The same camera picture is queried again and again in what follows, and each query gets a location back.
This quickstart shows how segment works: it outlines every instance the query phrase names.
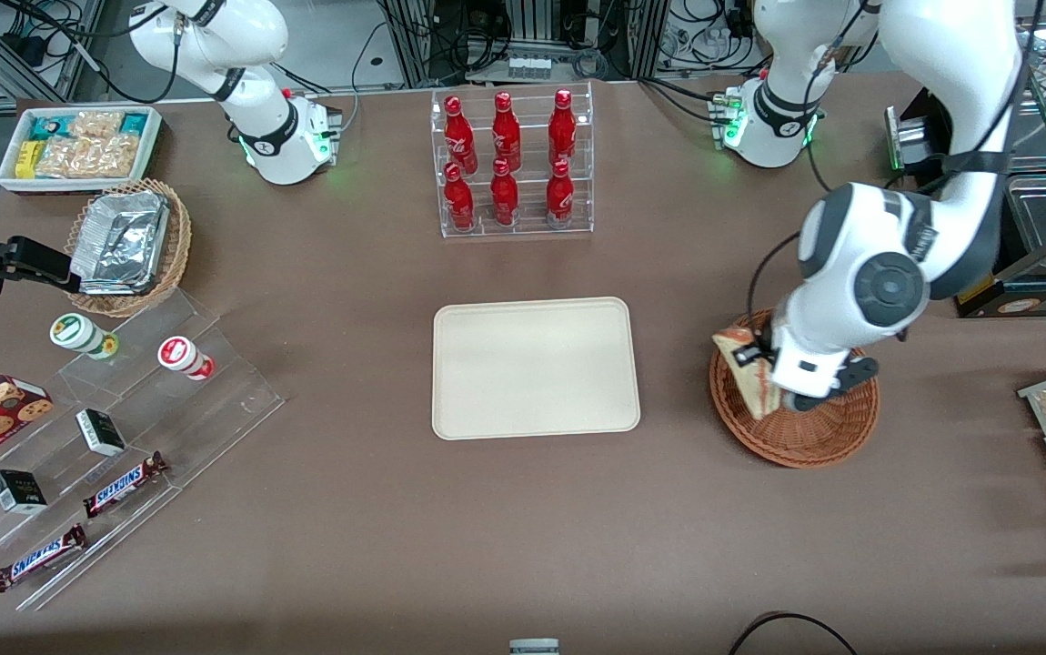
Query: red bottle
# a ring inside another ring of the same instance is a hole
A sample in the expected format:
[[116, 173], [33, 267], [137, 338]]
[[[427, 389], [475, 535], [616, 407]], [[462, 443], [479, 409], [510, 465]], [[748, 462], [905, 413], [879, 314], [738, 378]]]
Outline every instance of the red bottle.
[[572, 161], [575, 154], [575, 115], [572, 115], [572, 92], [555, 91], [555, 111], [547, 125], [547, 156], [551, 165], [562, 160]]
[[462, 179], [462, 170], [457, 163], [447, 162], [442, 173], [447, 175], [447, 185], [442, 187], [442, 195], [447, 198], [447, 211], [451, 214], [454, 229], [459, 232], [472, 231], [474, 196], [471, 195], [471, 187]]
[[442, 106], [447, 108], [447, 150], [450, 151], [451, 161], [462, 166], [463, 174], [474, 175], [474, 171], [478, 171], [474, 130], [471, 129], [471, 121], [462, 115], [462, 101], [455, 95], [449, 95]]
[[547, 181], [547, 224], [554, 229], [568, 227], [572, 221], [572, 194], [575, 191], [568, 178], [568, 160], [560, 160], [551, 166], [551, 179]]
[[520, 119], [511, 110], [511, 95], [506, 91], [495, 93], [495, 122], [491, 126], [495, 137], [495, 157], [502, 157], [518, 171], [523, 165], [523, 143], [520, 137]]
[[520, 187], [515, 178], [511, 178], [510, 164], [503, 157], [495, 160], [491, 198], [495, 202], [495, 220], [502, 227], [513, 227], [520, 216]]

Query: acrylic display stand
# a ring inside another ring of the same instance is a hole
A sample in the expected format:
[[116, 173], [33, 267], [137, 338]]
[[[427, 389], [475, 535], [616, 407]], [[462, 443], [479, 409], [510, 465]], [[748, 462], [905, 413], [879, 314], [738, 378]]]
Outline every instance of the acrylic display stand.
[[[547, 224], [547, 181], [551, 178], [551, 162], [547, 158], [547, 123], [555, 105], [555, 91], [567, 88], [572, 92], [572, 113], [575, 115], [575, 155], [569, 162], [569, 177], [575, 185], [572, 196], [572, 220], [568, 227], [553, 229]], [[502, 227], [494, 219], [491, 201], [492, 163], [495, 146], [491, 126], [495, 120], [495, 100], [491, 90], [481, 87], [449, 88], [433, 92], [430, 111], [430, 137], [435, 152], [435, 181], [438, 186], [438, 216], [442, 236], [510, 236], [516, 234], [560, 235], [592, 232], [595, 225], [593, 198], [593, 108], [590, 84], [564, 84], [564, 86], [509, 87], [515, 115], [520, 120], [522, 134], [523, 166], [514, 173], [520, 189], [520, 216], [515, 227]], [[468, 176], [474, 195], [474, 229], [459, 232], [447, 211], [447, 198], [442, 187], [447, 178], [442, 167], [450, 161], [447, 150], [447, 113], [441, 104], [448, 95], [462, 100], [462, 113], [474, 129], [474, 152], [478, 155], [478, 170]]]
[[[74, 523], [86, 529], [89, 547], [25, 577], [0, 594], [4, 603], [17, 610], [49, 603], [285, 403], [215, 323], [214, 315], [182, 290], [174, 291], [115, 329], [119, 352], [113, 358], [78, 356], [45, 383], [54, 409], [31, 431], [0, 447], [0, 469], [32, 473], [48, 505], [31, 517], [0, 505], [0, 568], [60, 538]], [[211, 378], [197, 382], [158, 364], [158, 345], [174, 335], [195, 341], [215, 361]], [[86, 407], [115, 421], [128, 444], [119, 456], [87, 448], [74, 420]], [[87, 519], [83, 499], [154, 451], [170, 468]]]

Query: tabletop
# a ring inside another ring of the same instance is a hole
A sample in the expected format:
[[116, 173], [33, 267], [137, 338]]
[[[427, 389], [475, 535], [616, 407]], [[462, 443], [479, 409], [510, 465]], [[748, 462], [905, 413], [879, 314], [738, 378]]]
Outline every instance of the tabletop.
[[[822, 191], [803, 160], [715, 152], [636, 84], [593, 91], [595, 231], [493, 244], [438, 233], [429, 92], [365, 95], [339, 165], [290, 187], [249, 170], [215, 104], [161, 105], [150, 174], [189, 207], [183, 288], [290, 402], [45, 609], [0, 597], [0, 652], [724, 652], [766, 610], [860, 652], [1046, 652], [1046, 451], [1015, 398], [1046, 379], [1046, 319], [933, 303], [907, 343], [868, 348], [867, 447], [814, 471], [752, 456], [711, 405], [709, 336]], [[889, 174], [883, 110], [916, 91], [835, 82], [813, 141], [827, 181]], [[4, 191], [0, 240], [61, 245], [82, 204]], [[796, 285], [793, 258], [760, 306]], [[433, 435], [439, 308], [590, 296], [631, 308], [635, 430]], [[45, 328], [69, 307], [8, 285], [0, 372], [65, 364]]]

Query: small black box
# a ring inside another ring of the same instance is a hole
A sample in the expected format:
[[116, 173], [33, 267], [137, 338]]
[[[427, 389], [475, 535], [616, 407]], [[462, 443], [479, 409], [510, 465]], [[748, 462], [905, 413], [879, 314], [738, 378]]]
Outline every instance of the small black box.
[[97, 409], [84, 409], [75, 414], [74, 419], [78, 421], [78, 431], [82, 432], [83, 438], [87, 439], [87, 448], [99, 455], [122, 455], [128, 448], [110, 415]]
[[0, 469], [0, 503], [15, 514], [38, 514], [45, 510], [45, 497], [32, 473]]

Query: snickers bar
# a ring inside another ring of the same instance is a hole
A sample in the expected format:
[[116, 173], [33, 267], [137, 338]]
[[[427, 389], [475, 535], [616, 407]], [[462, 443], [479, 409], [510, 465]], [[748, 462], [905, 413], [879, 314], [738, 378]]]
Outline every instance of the snickers bar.
[[66, 552], [75, 550], [75, 548], [86, 547], [87, 533], [83, 532], [83, 526], [74, 523], [70, 527], [69, 533], [62, 535], [61, 538], [52, 540], [52, 542], [23, 557], [23, 559], [15, 562], [13, 567], [0, 568], [0, 593], [4, 592], [5, 589], [12, 588], [13, 585], [18, 584], [23, 578], [37, 571], [37, 569], [58, 560], [59, 557], [66, 555]]
[[140, 461], [139, 466], [128, 471], [118, 480], [105, 485], [103, 491], [84, 500], [83, 505], [87, 507], [87, 518], [98, 517], [108, 505], [118, 502], [120, 498], [124, 498], [128, 494], [141, 488], [164, 469], [166, 469], [166, 462], [163, 461], [163, 457], [158, 451], [154, 452], [152, 456]]

